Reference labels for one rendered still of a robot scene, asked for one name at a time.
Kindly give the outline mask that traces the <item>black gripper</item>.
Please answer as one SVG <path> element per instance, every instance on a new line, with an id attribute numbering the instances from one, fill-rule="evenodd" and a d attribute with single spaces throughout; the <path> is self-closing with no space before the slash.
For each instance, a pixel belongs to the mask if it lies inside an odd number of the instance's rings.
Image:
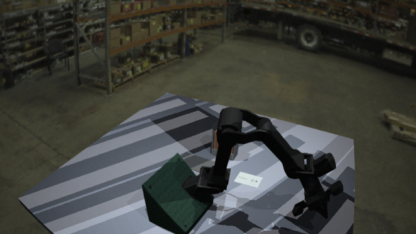
<path id="1" fill-rule="evenodd" d="M 322 188 L 322 185 L 319 181 L 318 178 L 316 178 L 316 180 L 314 182 L 312 182 L 311 184 L 307 185 L 304 187 L 304 191 L 306 192 L 313 192 L 314 190 L 317 190 L 317 188 L 320 190 Z M 314 209 L 314 211 L 317 211 L 318 213 L 320 213 L 325 219 L 328 218 L 328 210 L 327 210 L 327 203 L 330 200 L 330 194 L 332 194 L 333 196 L 336 196 L 340 193 L 343 192 L 343 184 L 341 183 L 340 180 L 338 180 L 337 182 L 335 182 L 334 184 L 331 185 L 330 190 L 327 190 L 326 193 L 326 198 L 322 201 L 323 204 L 320 207 L 317 207 L 316 209 Z M 292 213 L 294 216 L 298 216 L 300 214 L 303 213 L 304 208 L 307 207 L 306 202 L 303 200 L 300 203 L 297 203 L 296 205 L 294 205 L 294 209 L 292 210 Z"/>

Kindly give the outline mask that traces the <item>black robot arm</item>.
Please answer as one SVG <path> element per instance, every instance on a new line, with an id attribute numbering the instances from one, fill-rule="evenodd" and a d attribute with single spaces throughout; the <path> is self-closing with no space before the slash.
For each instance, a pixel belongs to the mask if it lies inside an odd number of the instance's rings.
<path id="1" fill-rule="evenodd" d="M 241 133 L 242 121 L 246 121 L 256 130 Z M 231 169 L 227 168 L 231 149 L 236 143 L 246 144 L 262 141 L 273 154 L 283 163 L 286 175 L 291 179 L 300 179 L 305 187 L 316 178 L 336 169 L 336 163 L 331 153 L 325 153 L 314 160 L 313 154 L 300 153 L 293 149 L 272 125 L 270 119 L 260 117 L 248 109 L 226 107 L 221 110 L 216 131 L 218 151 L 215 164 L 212 167 L 202 166 L 200 174 L 189 175 L 182 183 L 185 191 L 194 199 L 199 192 L 205 195 L 220 194 L 227 189 Z M 306 159 L 307 164 L 305 164 Z M 305 192 L 304 192 L 305 193 Z M 310 211 L 320 207 L 327 197 L 323 188 L 306 192 L 305 202 Z"/>

